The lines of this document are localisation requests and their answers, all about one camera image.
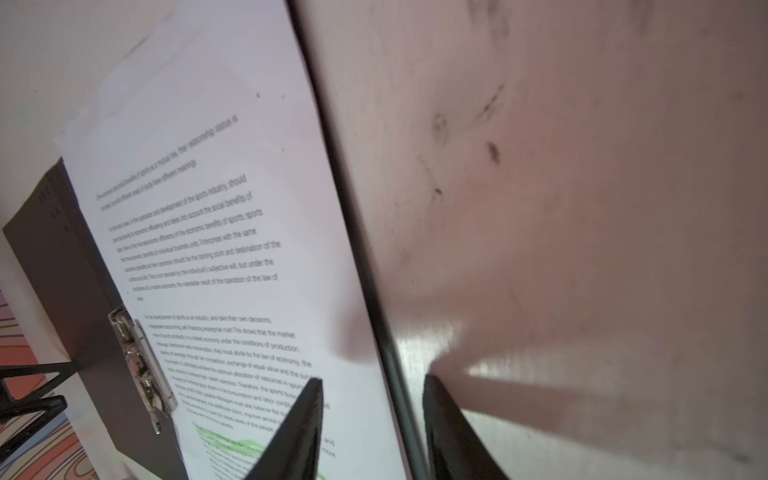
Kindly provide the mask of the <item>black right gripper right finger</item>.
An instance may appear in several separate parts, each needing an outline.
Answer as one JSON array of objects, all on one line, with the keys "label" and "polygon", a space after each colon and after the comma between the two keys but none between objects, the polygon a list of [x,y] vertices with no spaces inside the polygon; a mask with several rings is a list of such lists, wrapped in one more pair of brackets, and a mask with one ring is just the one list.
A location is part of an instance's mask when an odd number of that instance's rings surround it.
[{"label": "black right gripper right finger", "polygon": [[431,479],[508,479],[435,375],[425,377],[422,406]]}]

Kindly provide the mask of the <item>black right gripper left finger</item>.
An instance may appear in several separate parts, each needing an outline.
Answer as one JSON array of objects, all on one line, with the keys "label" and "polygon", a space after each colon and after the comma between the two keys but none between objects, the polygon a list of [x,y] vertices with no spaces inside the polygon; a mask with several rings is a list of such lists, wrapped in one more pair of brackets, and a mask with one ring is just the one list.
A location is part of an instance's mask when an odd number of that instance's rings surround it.
[{"label": "black right gripper left finger", "polygon": [[322,443],[323,382],[310,378],[246,480],[315,480]]}]

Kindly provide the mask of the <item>blue file folder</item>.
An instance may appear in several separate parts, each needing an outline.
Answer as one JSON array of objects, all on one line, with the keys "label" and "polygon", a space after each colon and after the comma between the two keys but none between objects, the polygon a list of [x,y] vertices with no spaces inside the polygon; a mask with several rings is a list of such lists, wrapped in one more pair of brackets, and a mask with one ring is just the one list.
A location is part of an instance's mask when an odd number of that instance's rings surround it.
[{"label": "blue file folder", "polygon": [[[291,10],[281,2],[287,7],[315,99]],[[317,102],[316,106],[340,201]],[[341,201],[340,206],[345,222]],[[62,153],[3,231],[61,343],[80,364],[83,381],[114,445],[159,478],[192,479],[185,470],[173,421],[177,400],[146,333],[130,315],[110,276]],[[404,479],[424,479],[423,451],[397,382],[388,333],[382,320],[370,312],[369,293],[362,286],[351,242],[350,246],[407,467]]]}]

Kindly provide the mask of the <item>printed paper sheet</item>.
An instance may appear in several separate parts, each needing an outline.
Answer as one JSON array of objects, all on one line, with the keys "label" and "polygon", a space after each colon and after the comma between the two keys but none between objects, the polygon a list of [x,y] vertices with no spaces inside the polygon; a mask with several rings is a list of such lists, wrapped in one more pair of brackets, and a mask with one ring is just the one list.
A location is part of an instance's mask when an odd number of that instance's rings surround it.
[{"label": "printed paper sheet", "polygon": [[319,477],[407,477],[283,2],[179,4],[58,145],[177,400],[190,478],[244,478],[313,377]]}]

